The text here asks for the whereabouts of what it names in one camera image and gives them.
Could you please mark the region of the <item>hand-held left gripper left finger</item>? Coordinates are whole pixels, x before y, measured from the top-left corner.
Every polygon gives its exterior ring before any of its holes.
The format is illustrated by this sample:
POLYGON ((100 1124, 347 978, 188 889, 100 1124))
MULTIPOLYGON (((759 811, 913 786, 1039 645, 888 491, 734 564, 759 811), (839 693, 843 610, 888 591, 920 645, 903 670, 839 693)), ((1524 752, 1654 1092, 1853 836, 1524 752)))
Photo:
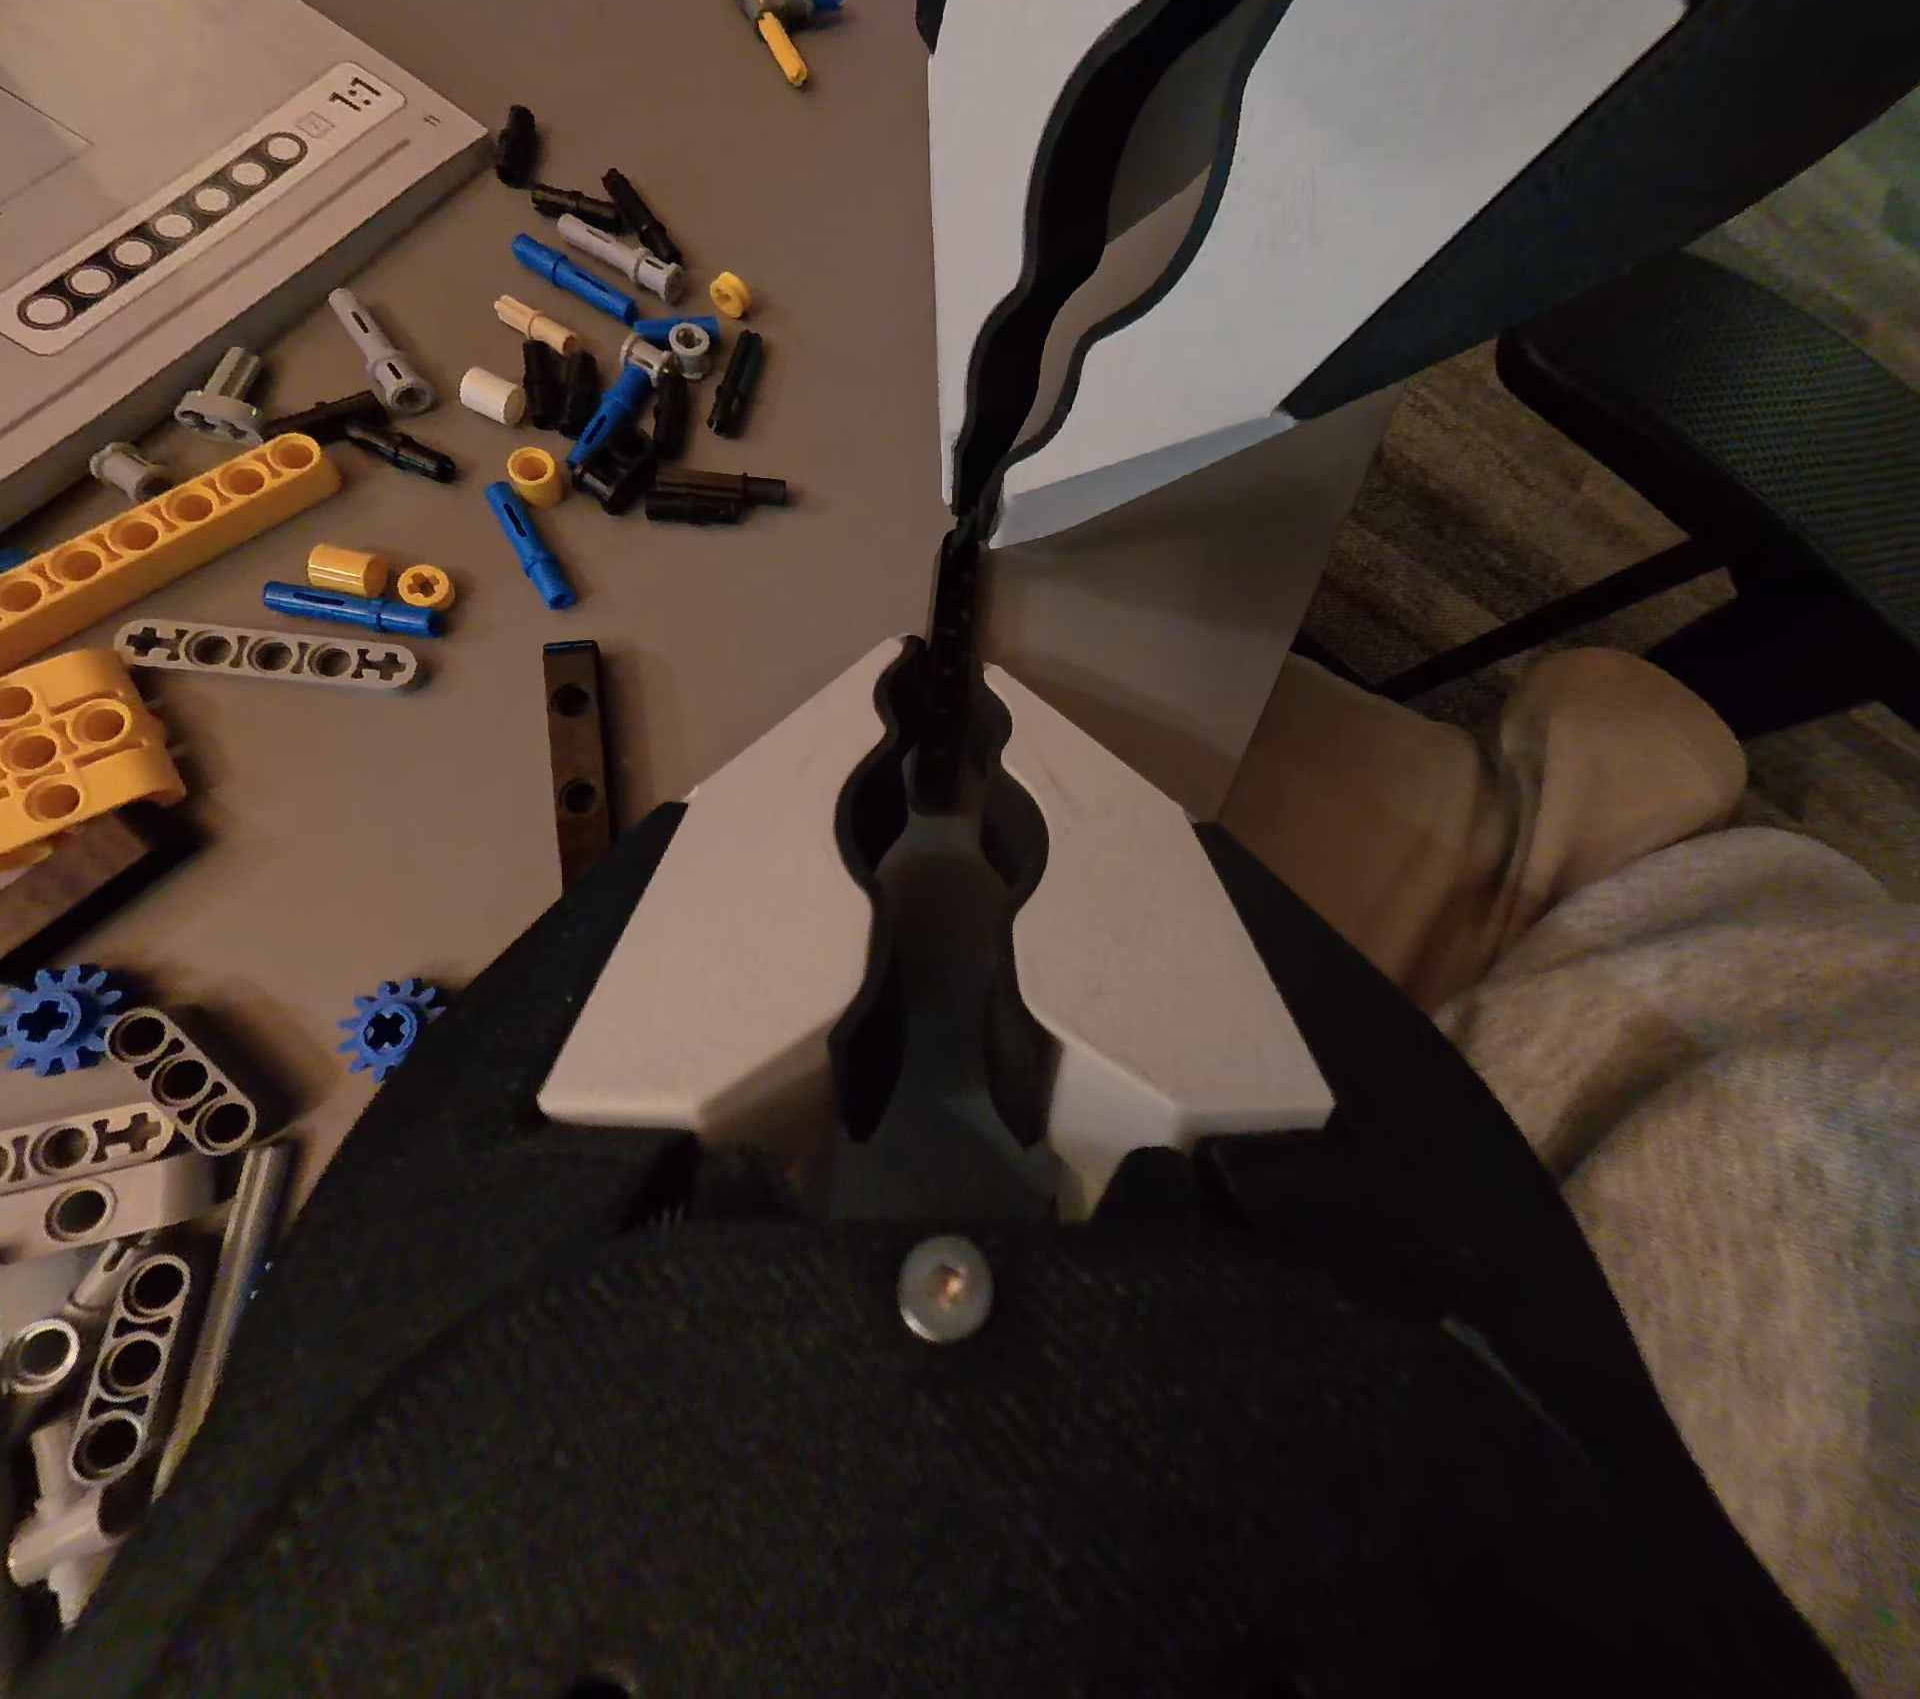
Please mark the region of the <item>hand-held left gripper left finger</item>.
POLYGON ((905 830, 920 640, 880 640, 711 773, 610 950, 541 1117, 704 1144, 834 1144, 834 1033, 880 978, 876 870, 905 830))

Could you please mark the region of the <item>dark long lego axle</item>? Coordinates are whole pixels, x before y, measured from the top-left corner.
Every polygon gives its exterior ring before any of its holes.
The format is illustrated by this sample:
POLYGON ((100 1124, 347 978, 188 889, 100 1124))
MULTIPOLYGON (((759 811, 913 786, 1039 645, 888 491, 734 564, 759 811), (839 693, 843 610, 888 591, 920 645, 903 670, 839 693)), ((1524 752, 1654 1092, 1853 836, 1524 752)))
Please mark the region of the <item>dark long lego axle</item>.
POLYGON ((236 1191, 227 1201, 227 1232, 221 1232, 202 1329, 199 1329, 194 1365, 179 1380, 170 1458, 179 1458, 194 1449, 194 1438, 202 1431, 202 1420, 212 1410, 236 1322, 251 1302, 258 1274, 273 1259, 292 1161, 296 1161, 296 1144, 273 1139, 273 1144, 247 1150, 247 1161, 236 1169, 236 1191))

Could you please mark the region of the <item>short grey lego beam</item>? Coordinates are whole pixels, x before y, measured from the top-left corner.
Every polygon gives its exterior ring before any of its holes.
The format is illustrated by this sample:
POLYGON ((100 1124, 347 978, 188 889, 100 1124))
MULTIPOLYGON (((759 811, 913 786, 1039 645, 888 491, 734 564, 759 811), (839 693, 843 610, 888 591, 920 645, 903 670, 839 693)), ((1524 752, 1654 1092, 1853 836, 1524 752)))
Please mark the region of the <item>short grey lego beam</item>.
POLYGON ((105 1027, 105 1053, 144 1087, 144 1101, 199 1155, 230 1161, 260 1139, 260 1092, 179 1020, 162 1007, 115 1014, 105 1027))

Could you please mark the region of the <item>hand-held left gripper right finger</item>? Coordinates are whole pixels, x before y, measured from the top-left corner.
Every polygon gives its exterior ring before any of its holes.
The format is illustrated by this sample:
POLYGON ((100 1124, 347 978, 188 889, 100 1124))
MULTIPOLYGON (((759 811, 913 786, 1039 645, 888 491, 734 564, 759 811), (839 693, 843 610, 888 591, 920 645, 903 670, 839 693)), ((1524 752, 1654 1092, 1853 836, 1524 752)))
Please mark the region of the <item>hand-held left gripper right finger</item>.
POLYGON ((1050 848, 1015 978, 1059 1045, 1041 1144, 1063 1191, 1106 1191, 1133 1150, 1323 1128, 1331 1083, 1187 811, 1006 670, 984 679, 1050 848))

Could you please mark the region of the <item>yellow lego frame block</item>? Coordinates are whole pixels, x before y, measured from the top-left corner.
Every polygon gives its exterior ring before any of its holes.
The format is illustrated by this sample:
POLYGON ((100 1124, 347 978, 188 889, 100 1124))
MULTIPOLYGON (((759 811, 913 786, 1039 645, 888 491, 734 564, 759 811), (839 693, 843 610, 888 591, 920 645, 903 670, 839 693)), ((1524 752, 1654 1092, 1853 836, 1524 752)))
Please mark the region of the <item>yellow lego frame block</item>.
POLYGON ((50 857, 50 844, 133 802, 176 808, 188 781, 164 726, 144 710, 115 653, 36 660, 0 679, 0 870, 50 857))

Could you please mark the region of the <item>black lego beam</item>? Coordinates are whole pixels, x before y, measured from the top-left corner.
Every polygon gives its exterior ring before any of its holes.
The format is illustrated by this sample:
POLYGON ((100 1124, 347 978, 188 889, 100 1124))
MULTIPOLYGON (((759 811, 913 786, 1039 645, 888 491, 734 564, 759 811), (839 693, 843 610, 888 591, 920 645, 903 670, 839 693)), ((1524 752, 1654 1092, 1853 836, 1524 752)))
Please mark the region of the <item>black lego beam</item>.
POLYGON ((560 884, 572 889, 610 857, 610 741, 607 741, 607 668, 595 640, 550 640, 541 653, 550 797, 560 836, 560 884))

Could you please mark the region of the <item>white lego connector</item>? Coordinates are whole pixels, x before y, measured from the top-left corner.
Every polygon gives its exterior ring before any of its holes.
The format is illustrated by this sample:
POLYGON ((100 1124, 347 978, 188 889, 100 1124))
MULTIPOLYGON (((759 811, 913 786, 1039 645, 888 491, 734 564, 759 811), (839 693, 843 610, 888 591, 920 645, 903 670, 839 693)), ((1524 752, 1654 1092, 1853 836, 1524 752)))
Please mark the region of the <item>white lego connector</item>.
POLYGON ((137 1528, 137 1499, 127 1481, 87 1490, 72 1473, 78 1417, 32 1431, 36 1458, 36 1508, 8 1537, 8 1584, 45 1588, 63 1609, 63 1628, 78 1628, 92 1596, 100 1588, 113 1553, 137 1528))

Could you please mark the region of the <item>person's light grey trouser leg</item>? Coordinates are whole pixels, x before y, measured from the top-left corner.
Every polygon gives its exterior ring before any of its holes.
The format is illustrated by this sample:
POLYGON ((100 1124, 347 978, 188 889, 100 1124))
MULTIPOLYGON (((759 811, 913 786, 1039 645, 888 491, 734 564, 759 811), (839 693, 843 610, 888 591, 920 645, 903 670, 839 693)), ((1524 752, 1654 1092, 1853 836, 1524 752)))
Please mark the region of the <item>person's light grey trouser leg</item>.
POLYGON ((1727 826, 1564 898, 1434 1026, 1558 1176, 1740 1537, 1861 1696, 1915 1696, 1915 901, 1727 826))

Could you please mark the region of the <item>dark grey holed lego beam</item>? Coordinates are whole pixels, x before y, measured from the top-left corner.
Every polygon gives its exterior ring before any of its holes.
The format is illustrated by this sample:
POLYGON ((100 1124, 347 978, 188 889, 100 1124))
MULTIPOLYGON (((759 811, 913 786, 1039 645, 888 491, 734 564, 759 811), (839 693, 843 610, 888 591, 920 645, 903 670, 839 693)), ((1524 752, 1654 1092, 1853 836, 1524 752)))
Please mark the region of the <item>dark grey holed lego beam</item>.
POLYGON ((87 1493, 115 1490, 156 1458, 194 1364, 199 1313, 202 1266, 194 1251, 144 1251, 133 1259, 105 1313, 65 1449, 65 1467, 87 1493))

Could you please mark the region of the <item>lego instruction booklet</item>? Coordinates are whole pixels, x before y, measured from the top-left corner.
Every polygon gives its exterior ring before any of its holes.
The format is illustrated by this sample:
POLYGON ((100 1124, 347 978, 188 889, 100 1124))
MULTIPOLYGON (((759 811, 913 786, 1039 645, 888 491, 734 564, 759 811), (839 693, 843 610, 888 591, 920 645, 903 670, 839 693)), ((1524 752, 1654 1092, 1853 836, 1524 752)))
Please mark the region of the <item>lego instruction booklet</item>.
POLYGON ((0 520, 260 351, 487 151, 304 0, 0 0, 0 520))

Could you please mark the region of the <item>blue lego gear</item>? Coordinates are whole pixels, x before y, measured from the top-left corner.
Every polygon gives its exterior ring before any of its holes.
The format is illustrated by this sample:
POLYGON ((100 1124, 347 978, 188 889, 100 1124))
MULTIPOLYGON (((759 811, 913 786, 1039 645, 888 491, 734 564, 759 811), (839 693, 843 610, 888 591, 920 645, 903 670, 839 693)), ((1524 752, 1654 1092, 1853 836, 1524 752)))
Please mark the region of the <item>blue lego gear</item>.
POLYGON ((429 978, 380 985, 359 993, 347 1020, 337 1020, 337 1053, 347 1076, 370 1076, 381 1083, 429 1033, 429 1026, 450 1007, 445 987, 429 978))
POLYGON ((105 1063, 113 1020, 127 1007, 127 978, 94 961, 38 970, 6 993, 0 1058, 36 1080, 105 1063))

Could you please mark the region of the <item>black office chair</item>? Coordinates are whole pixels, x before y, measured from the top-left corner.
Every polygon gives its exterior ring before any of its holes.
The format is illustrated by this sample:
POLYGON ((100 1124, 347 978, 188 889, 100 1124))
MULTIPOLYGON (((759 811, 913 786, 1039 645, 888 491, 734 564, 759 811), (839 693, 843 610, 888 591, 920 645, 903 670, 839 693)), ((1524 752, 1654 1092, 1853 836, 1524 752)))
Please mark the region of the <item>black office chair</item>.
POLYGON ((1645 653, 1740 741, 1920 710, 1915 387, 1783 291, 1673 252, 1405 385, 1300 631, 1418 701, 1591 645, 1645 653))

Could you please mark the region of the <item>thin grey lego liftarm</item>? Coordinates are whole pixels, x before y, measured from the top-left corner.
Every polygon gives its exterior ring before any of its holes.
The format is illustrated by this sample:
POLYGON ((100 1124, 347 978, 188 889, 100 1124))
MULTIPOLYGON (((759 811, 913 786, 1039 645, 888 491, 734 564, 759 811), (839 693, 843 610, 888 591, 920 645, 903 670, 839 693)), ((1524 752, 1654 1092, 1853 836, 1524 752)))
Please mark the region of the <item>thin grey lego liftarm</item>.
POLYGON ((405 698, 421 679, 421 660, 406 645, 341 631, 236 631, 137 617, 113 635, 113 653, 133 670, 296 679, 361 698, 405 698))

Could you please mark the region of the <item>long yellow lego beam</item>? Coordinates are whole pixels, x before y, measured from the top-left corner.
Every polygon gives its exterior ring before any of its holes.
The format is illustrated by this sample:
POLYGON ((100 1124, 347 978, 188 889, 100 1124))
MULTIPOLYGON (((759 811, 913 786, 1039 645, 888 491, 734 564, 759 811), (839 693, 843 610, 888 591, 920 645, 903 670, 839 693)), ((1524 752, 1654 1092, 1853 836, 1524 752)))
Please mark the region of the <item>long yellow lego beam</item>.
POLYGON ((0 575, 0 670, 334 498, 341 472, 307 433, 267 439, 0 575))

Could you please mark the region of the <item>person's beige socked foot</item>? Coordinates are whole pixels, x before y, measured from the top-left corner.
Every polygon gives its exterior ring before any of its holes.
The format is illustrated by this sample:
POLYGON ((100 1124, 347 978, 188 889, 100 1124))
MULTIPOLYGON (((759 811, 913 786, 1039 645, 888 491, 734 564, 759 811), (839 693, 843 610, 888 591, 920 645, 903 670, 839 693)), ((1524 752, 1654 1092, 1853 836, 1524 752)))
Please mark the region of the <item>person's beige socked foot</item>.
POLYGON ((1220 826, 1434 1014, 1564 898, 1724 826, 1744 786, 1724 714, 1645 655, 1544 655, 1483 732, 1288 655, 1220 826))

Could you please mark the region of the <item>dark brown board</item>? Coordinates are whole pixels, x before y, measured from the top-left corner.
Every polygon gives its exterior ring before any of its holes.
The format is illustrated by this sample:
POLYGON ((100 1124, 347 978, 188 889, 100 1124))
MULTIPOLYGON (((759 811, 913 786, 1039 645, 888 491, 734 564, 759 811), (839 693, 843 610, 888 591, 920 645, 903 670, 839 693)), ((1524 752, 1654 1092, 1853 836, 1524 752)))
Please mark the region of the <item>dark brown board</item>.
POLYGON ((202 848, 202 826, 176 808, 133 802, 50 844, 36 870, 0 884, 0 972, 45 970, 87 927, 120 915, 202 848))

